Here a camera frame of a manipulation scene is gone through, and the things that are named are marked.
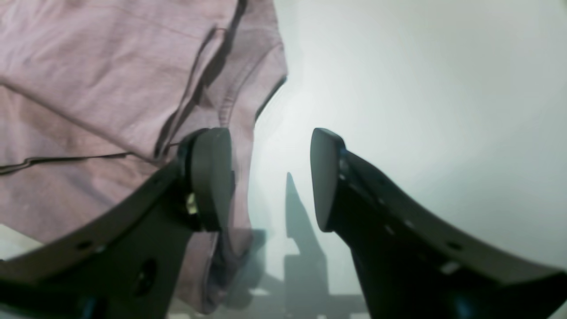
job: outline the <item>pink fabric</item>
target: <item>pink fabric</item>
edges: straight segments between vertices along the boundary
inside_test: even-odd
[[[193,236],[176,290],[212,312],[252,241],[256,113],[287,73],[271,0],[12,0],[0,43],[0,223],[39,241],[122,201],[185,135],[229,128],[231,225]]]

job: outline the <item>black metal bracket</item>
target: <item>black metal bracket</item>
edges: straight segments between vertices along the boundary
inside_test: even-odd
[[[228,223],[228,129],[202,129],[131,196],[74,233],[0,263],[2,311],[23,318],[164,318],[193,232]]]
[[[565,271],[491,247],[416,203],[383,172],[315,129],[311,174],[319,228],[350,247],[372,318],[548,318]]]

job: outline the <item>white background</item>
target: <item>white background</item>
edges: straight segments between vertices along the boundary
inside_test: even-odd
[[[210,318],[367,318],[348,248],[316,227],[315,127],[462,230],[567,268],[566,1],[276,0],[276,9],[290,75],[255,130],[259,240]],[[200,317],[178,301],[171,313]]]

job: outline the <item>clothing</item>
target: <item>clothing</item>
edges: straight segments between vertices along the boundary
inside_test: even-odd
[[[0,223],[53,241],[126,198],[187,134],[228,127],[230,226],[191,238],[176,289],[195,310],[213,311],[252,241],[256,113],[287,73],[271,0],[1,8]]]

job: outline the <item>screw hole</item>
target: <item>screw hole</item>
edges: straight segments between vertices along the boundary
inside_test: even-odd
[[[448,241],[447,246],[449,246],[449,248],[457,250],[457,251],[463,250],[463,247],[460,244],[457,244],[456,242],[453,242],[453,241]]]
[[[92,241],[90,241],[90,240],[85,240],[85,241],[83,241],[83,242],[80,242],[80,243],[76,246],[76,248],[77,248],[77,250],[85,250],[85,249],[89,248],[90,246],[92,246]]]

